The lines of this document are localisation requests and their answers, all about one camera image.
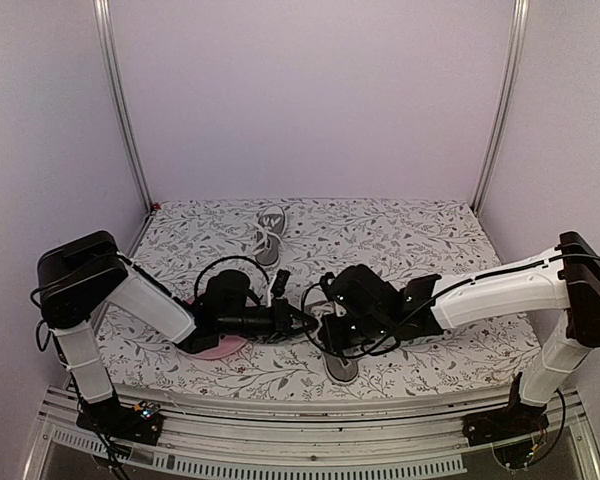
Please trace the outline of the grey sneaker with red sole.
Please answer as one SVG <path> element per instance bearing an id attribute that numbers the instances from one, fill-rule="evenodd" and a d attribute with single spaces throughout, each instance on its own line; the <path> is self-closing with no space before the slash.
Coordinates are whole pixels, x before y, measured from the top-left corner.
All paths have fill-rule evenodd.
<path id="1" fill-rule="evenodd" d="M 252 249 L 254 260 L 262 267 L 273 267 L 280 257 L 287 216 L 280 205 L 265 208 L 258 216 Z"/>

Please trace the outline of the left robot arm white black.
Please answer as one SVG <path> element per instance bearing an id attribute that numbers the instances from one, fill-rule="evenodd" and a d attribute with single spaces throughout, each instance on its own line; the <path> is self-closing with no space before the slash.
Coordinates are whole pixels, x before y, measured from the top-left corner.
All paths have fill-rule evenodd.
<path id="1" fill-rule="evenodd" d="M 220 347 L 224 339 L 276 342 L 315 330 L 316 319 L 285 297 L 289 272 L 266 276 L 266 290 L 254 291 L 249 276 L 225 269 L 184 300 L 124 255 L 107 231 L 96 231 L 44 253 L 36 266 L 38 285 L 30 294 L 39 309 L 45 338 L 53 344 L 78 396 L 79 428 L 102 441 L 155 446 L 164 417 L 158 404 L 123 404 L 104 359 L 118 343 L 131 358 L 129 341 L 152 335 L 190 354 Z"/>

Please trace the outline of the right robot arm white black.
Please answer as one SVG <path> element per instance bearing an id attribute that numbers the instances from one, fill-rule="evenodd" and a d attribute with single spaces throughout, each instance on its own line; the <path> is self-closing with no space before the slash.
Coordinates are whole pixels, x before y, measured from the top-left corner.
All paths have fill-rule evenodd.
<path id="1" fill-rule="evenodd" d="M 536 311 L 560 316 L 529 366 L 515 375 L 505 406 L 469 414 L 463 434 L 472 446 L 547 428 L 547 404 L 588 354 L 600 348 L 600 256 L 576 232 L 535 256 L 463 275 L 430 274 L 396 289 L 365 265 L 320 280 L 336 310 L 318 338 L 334 357 L 379 352 L 487 318 Z"/>

